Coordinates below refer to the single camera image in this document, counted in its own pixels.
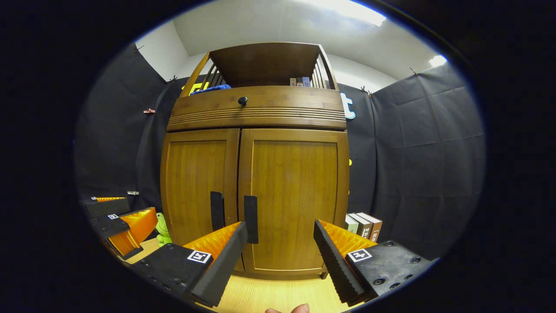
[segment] plush toy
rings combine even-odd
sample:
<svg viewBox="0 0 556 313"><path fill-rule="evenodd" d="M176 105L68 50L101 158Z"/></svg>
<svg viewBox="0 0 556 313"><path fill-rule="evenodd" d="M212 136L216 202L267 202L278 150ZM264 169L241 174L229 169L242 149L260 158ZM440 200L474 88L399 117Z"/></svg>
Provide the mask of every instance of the plush toy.
<svg viewBox="0 0 556 313"><path fill-rule="evenodd" d="M162 247L167 243L171 243L172 239L170 239L170 233L168 233L168 227L166 227L164 214L156 213L156 217L158 218L158 223L156 223L156 230L159 233L159 235L156 235L156 239L158 239L158 246Z"/></svg>

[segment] cabinet drawer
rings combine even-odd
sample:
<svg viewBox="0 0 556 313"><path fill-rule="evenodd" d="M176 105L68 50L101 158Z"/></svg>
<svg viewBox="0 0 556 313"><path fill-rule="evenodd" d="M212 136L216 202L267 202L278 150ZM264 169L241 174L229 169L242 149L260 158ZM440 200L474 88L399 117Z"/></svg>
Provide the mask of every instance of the cabinet drawer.
<svg viewBox="0 0 556 313"><path fill-rule="evenodd" d="M247 97L241 105L239 98ZM308 126L344 130L340 92L297 86L209 91L176 101L168 131L231 126Z"/></svg>

